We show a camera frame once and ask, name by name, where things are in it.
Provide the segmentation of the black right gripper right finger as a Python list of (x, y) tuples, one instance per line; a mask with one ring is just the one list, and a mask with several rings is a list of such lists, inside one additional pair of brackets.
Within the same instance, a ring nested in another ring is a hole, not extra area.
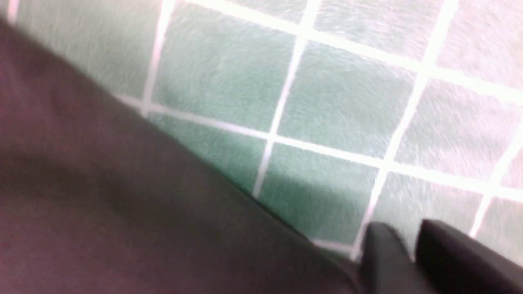
[(415, 259), (440, 294), (521, 294), (521, 266), (440, 220), (422, 221)]

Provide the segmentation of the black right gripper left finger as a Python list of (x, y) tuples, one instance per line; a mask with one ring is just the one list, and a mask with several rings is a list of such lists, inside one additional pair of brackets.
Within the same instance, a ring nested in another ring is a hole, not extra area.
[(435, 294), (404, 246), (386, 223), (367, 225), (359, 268), (364, 294)]

